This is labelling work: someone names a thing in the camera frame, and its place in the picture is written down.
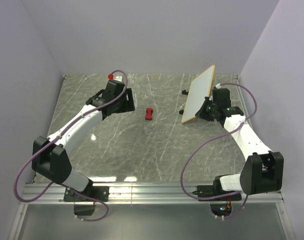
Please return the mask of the yellow framed whiteboard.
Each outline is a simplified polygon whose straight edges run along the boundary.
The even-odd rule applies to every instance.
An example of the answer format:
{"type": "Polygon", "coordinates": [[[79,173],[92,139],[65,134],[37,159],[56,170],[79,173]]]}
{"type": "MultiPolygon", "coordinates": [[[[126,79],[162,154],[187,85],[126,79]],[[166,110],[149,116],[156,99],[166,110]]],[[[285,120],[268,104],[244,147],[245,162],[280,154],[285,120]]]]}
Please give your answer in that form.
{"type": "Polygon", "coordinates": [[[211,65],[191,82],[181,118],[182,124],[195,119],[197,112],[205,101],[205,97],[210,96],[215,68],[214,64],[211,65]]]}

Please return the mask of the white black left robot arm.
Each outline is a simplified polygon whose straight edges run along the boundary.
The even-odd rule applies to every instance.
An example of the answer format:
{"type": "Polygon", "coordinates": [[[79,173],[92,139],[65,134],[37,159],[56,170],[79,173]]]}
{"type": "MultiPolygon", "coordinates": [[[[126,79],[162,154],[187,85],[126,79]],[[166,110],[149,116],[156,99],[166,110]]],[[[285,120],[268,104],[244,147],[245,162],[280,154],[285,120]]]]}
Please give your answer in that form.
{"type": "Polygon", "coordinates": [[[131,88],[116,79],[90,97],[66,125],[48,137],[37,137],[33,143],[31,168],[53,183],[75,190],[81,201],[95,195],[93,181],[73,170],[69,154],[74,146],[96,125],[112,114],[135,110],[131,88]]]}

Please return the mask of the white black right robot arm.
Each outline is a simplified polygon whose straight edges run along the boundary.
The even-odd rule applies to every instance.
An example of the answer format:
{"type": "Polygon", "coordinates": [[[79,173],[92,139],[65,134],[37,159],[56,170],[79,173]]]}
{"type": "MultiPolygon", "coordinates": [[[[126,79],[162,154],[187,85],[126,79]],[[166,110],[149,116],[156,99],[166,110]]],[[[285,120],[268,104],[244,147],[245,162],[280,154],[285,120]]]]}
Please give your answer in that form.
{"type": "Polygon", "coordinates": [[[224,200],[230,192],[255,195],[277,192],[282,188],[284,157],[267,147],[250,127],[238,106],[232,106],[227,88],[214,89],[206,97],[196,116],[217,121],[231,134],[241,150],[245,164],[240,174],[217,176],[212,189],[214,197],[224,200]]]}

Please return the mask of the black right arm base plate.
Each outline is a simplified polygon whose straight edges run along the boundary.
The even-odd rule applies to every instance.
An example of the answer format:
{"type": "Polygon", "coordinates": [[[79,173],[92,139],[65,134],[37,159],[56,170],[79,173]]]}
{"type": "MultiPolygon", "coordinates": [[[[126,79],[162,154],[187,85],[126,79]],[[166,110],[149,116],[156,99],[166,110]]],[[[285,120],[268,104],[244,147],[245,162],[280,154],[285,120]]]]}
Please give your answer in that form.
{"type": "Polygon", "coordinates": [[[219,186],[197,185],[193,192],[201,201],[241,201],[241,193],[235,191],[223,191],[219,186]]]}

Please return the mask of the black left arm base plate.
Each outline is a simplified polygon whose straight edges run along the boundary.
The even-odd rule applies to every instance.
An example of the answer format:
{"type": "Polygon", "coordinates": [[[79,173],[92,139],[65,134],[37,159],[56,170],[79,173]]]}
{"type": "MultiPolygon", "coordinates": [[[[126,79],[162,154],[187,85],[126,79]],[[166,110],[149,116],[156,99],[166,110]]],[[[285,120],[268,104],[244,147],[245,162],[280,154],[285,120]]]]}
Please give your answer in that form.
{"type": "Polygon", "coordinates": [[[78,192],[70,187],[65,189],[64,202],[91,202],[91,199],[96,199],[102,202],[107,202],[109,199],[108,186],[90,186],[82,192],[78,192]]]}

